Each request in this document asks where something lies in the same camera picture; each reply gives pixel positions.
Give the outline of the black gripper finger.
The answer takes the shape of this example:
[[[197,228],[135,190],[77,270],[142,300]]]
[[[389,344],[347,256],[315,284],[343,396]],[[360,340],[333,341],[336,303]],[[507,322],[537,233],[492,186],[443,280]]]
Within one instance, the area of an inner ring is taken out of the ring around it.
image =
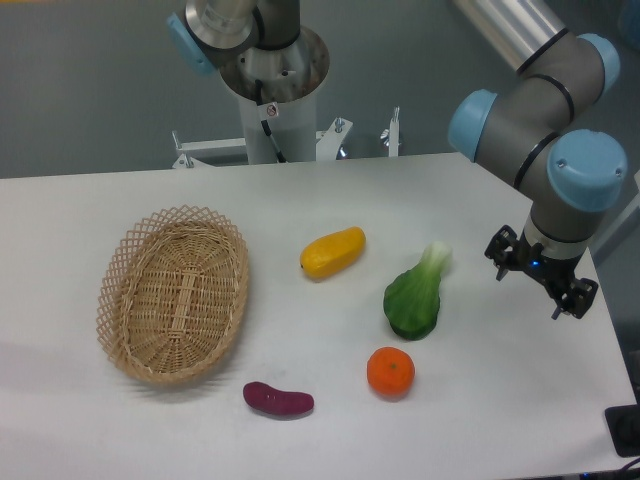
[[[520,271],[518,259],[519,239],[508,225],[501,227],[489,241],[484,255],[497,269],[496,280],[501,281],[508,272]]]
[[[566,314],[581,319],[591,308],[598,289],[598,283],[588,278],[553,283],[550,296],[556,308],[551,318],[557,320],[561,314]]]

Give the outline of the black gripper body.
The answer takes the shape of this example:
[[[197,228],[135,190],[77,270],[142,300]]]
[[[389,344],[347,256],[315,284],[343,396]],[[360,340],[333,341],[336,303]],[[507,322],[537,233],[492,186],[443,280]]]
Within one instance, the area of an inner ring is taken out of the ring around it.
[[[563,297],[575,278],[580,257],[555,259],[543,254],[540,243],[531,245],[525,237],[515,247],[516,268],[541,284],[550,297]]]

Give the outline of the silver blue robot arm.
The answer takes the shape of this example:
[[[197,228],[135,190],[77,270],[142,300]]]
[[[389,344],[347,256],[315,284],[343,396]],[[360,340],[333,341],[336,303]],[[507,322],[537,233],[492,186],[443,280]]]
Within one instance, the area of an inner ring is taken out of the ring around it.
[[[458,7],[521,80],[506,96],[473,92],[448,127],[454,149],[532,203],[522,232],[501,228],[486,256],[500,275],[520,271],[541,284],[558,313],[581,317],[598,286],[574,270],[619,196],[627,157],[612,137],[570,124],[615,83],[619,56],[602,37],[570,33],[541,1]],[[237,98],[251,163],[338,157],[350,123],[316,130],[329,54],[302,26],[298,2],[189,1],[166,25],[191,68],[219,73]]]

